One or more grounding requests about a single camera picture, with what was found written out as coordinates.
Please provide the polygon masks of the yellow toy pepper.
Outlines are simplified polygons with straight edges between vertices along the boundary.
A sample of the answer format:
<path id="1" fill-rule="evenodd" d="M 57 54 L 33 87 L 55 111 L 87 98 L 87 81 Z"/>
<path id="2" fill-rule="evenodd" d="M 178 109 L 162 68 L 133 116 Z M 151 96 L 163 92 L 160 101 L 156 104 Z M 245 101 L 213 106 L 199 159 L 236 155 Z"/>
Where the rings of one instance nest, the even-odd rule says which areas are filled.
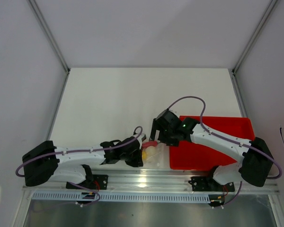
<path id="1" fill-rule="evenodd" d="M 147 160 L 147 152 L 146 151 L 142 152 L 142 159 Z"/>

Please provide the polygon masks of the clear zip top bag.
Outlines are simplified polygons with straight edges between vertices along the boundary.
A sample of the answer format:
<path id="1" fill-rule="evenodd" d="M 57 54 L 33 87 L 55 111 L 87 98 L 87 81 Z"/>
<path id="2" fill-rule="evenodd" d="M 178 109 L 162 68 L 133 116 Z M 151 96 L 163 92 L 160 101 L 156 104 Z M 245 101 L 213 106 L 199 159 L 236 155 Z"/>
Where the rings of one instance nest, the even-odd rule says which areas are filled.
<path id="1" fill-rule="evenodd" d="M 143 160 L 143 168 L 145 169 L 170 169 L 169 164 L 169 147 L 164 143 L 158 142 L 156 146 L 156 154 L 147 155 L 147 160 Z"/>

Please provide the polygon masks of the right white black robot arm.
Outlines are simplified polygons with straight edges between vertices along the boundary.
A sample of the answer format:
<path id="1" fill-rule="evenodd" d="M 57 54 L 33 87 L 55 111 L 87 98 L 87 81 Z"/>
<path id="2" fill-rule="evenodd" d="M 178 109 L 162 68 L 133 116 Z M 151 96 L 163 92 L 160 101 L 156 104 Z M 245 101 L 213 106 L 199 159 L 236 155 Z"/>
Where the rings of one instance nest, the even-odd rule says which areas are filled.
<path id="1" fill-rule="evenodd" d="M 150 140 L 154 140 L 156 134 L 167 146 L 177 147 L 181 141 L 186 141 L 212 148 L 235 160 L 234 164 L 217 166 L 207 178 L 207 187 L 212 191 L 242 180 L 262 187 L 273 165 L 274 158 L 263 139 L 231 136 L 205 125 L 202 120 L 191 117 L 181 120 L 169 109 L 153 119 Z"/>

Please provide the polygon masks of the white egg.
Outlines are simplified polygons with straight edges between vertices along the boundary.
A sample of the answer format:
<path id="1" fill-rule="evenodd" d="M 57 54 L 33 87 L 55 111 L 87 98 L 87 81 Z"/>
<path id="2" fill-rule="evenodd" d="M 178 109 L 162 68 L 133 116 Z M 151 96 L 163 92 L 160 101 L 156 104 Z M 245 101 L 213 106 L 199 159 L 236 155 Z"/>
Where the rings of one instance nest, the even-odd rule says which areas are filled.
<path id="1" fill-rule="evenodd" d="M 156 154 L 156 147 L 149 146 L 146 148 L 145 152 L 147 153 L 147 155 L 153 156 Z"/>

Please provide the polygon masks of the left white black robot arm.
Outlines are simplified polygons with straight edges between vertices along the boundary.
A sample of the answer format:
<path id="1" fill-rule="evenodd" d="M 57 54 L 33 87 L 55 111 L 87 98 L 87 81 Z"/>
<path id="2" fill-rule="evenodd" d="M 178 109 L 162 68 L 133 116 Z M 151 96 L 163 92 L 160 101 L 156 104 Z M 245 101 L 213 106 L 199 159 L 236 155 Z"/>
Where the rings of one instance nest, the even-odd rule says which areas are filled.
<path id="1" fill-rule="evenodd" d="M 87 148 L 61 148 L 47 140 L 22 157 L 21 169 L 16 173 L 25 179 L 27 187 L 46 182 L 65 182 L 67 188 L 79 185 L 82 189 L 92 188 L 96 178 L 92 167 L 114 165 L 119 161 L 131 167 L 142 167 L 142 144 L 145 134 L 134 134 L 123 141 L 105 141 Z"/>

